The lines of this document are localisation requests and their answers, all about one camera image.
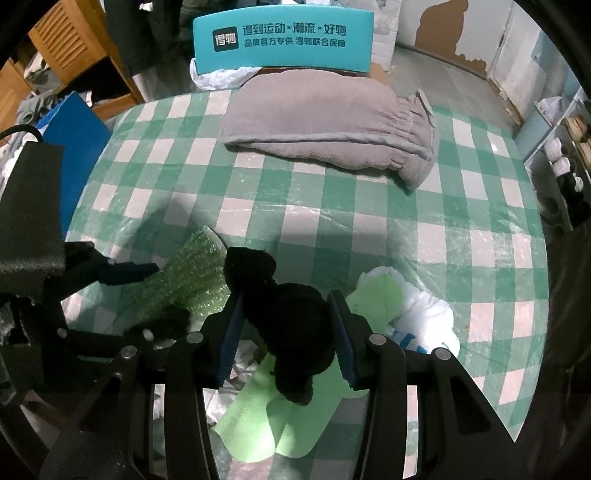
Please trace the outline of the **black fuzzy soft object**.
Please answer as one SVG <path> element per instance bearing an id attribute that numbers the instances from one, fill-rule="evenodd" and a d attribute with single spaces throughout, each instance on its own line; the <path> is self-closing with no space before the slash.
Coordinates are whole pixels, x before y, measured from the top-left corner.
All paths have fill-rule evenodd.
<path id="1" fill-rule="evenodd" d="M 223 275 L 232 294 L 242 298 L 245 320 L 276 359 L 276 389 L 295 405 L 307 406 L 314 377 L 335 359 L 335 327 L 329 304 L 314 287 L 279 283 L 276 260 L 262 250 L 230 247 Z"/>

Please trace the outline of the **teal shoe box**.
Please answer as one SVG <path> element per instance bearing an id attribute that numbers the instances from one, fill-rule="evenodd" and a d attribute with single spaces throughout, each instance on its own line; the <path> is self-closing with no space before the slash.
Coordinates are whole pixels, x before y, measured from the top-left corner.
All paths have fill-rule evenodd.
<path id="1" fill-rule="evenodd" d="M 193 20 L 197 73 L 240 67 L 370 70 L 374 13 L 322 5 L 226 10 Z"/>

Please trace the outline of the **green checkered tablecloth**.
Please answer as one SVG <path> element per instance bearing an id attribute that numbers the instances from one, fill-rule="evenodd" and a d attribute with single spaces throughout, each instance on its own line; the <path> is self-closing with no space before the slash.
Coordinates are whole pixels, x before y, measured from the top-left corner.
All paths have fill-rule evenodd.
<path id="1" fill-rule="evenodd" d="M 208 226 L 268 251 L 277 280 L 349 292 L 377 266 L 447 301 L 459 359 L 512 436 L 530 408 L 548 318 L 546 245 L 509 134 L 446 109 L 428 179 L 353 173 L 228 150 L 228 92 L 133 107 L 81 195 L 67 237 L 117 261 L 163 263 Z"/>

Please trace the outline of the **white plastic bag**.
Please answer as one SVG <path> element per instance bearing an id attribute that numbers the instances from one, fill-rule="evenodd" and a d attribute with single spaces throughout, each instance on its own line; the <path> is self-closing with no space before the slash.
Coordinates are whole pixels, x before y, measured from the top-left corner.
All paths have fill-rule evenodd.
<path id="1" fill-rule="evenodd" d="M 460 352 L 451 306 L 407 282 L 393 267 L 380 266 L 361 274 L 346 303 L 375 332 L 404 349 L 429 354 L 443 347 L 453 355 Z"/>

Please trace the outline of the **dark hanging jacket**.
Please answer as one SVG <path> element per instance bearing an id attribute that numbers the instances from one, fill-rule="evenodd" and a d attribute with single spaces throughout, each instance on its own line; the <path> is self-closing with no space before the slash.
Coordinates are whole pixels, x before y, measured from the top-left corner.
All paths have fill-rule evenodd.
<path id="1" fill-rule="evenodd" d="M 106 0 L 104 9 L 109 35 L 116 46 L 124 75 L 131 78 L 162 62 L 189 60 L 190 35 L 181 32 L 181 1 Z"/>

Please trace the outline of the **white bag under teal box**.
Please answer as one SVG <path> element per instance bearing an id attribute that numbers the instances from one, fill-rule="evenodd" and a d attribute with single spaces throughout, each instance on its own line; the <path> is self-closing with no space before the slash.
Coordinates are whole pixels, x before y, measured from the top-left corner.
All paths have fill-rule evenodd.
<path id="1" fill-rule="evenodd" d="M 260 67 L 239 67 L 238 69 L 219 69 L 211 73 L 197 72 L 197 60 L 189 63 L 189 76 L 197 91 L 221 91 L 242 87 L 262 70 Z"/>

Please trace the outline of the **wooden louvered cabinet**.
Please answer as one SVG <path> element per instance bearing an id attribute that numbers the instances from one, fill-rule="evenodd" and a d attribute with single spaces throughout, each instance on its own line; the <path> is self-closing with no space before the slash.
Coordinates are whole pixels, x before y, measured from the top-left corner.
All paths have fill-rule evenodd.
<path id="1" fill-rule="evenodd" d="M 107 32 L 106 14 L 97 1 L 58 1 L 28 32 L 28 38 L 60 81 L 58 93 L 107 60 L 126 85 L 126 92 L 94 106 L 102 120 L 144 102 L 132 79 L 126 78 L 118 51 Z"/>

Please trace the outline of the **metal shoe rack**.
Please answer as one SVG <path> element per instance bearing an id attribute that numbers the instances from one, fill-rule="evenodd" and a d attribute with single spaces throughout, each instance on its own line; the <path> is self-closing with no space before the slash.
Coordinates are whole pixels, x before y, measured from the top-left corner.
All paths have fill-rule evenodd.
<path id="1" fill-rule="evenodd" d="M 548 241 L 590 220 L 590 111 L 582 88 L 534 104 L 517 137 Z"/>

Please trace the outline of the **light green foam sheet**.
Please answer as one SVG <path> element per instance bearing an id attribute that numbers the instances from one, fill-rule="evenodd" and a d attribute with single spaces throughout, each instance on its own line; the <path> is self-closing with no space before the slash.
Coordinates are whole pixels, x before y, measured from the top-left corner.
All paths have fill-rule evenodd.
<path id="1" fill-rule="evenodd" d="M 363 316 L 376 333 L 388 332 L 389 323 L 403 313 L 402 276 L 360 276 L 356 290 L 346 297 L 349 310 Z M 276 390 L 271 370 L 276 359 L 267 354 L 259 368 L 213 428 L 232 458 L 256 463 L 273 454 L 301 458 L 322 436 L 332 415 L 344 399 L 366 396 L 342 378 L 339 362 L 315 376 L 314 395 L 307 406 L 297 406 Z"/>

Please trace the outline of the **blue cardboard box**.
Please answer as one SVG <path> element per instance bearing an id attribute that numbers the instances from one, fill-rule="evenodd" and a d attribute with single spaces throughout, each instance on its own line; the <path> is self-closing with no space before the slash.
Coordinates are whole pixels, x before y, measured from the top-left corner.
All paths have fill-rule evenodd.
<path id="1" fill-rule="evenodd" d="M 45 142 L 64 148 L 60 228 L 65 238 L 86 182 L 111 137 L 111 131 L 75 92 L 52 108 L 35 127 Z"/>

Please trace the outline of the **green bubble wrap sheet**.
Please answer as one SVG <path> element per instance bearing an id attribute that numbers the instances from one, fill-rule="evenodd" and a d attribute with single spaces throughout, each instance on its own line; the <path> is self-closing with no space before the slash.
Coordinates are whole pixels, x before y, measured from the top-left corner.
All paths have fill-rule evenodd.
<path id="1" fill-rule="evenodd" d="M 210 227 L 201 227 L 158 272 L 122 293 L 117 324 L 144 323 L 177 307 L 188 312 L 188 329 L 199 330 L 207 316 L 221 311 L 228 300 L 225 256 L 222 240 Z"/>

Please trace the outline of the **grey towel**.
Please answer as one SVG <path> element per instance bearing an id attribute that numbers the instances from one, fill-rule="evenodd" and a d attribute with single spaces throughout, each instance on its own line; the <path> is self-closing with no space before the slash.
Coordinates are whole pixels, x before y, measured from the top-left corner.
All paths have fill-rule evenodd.
<path id="1" fill-rule="evenodd" d="M 257 75 L 232 96 L 225 145 L 346 170 L 389 170 L 417 189 L 436 163 L 439 133 L 422 91 L 400 97 L 367 77 L 324 70 Z"/>

